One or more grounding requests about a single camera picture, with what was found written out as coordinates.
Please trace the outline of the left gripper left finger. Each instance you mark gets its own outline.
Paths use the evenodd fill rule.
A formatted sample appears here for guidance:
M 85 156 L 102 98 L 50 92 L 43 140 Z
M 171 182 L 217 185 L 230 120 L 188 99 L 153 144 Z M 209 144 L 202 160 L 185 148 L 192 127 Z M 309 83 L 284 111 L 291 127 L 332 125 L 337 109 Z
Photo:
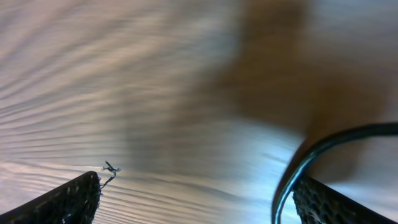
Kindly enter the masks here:
M 100 179 L 89 171 L 1 215 L 1 224 L 92 224 Z

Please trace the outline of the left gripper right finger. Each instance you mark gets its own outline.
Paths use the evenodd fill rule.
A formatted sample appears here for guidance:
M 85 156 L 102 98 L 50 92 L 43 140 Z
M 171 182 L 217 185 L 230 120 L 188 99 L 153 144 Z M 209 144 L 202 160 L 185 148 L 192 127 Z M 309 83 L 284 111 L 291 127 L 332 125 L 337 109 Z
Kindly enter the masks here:
M 293 200 L 302 224 L 395 224 L 307 176 L 293 187 Z

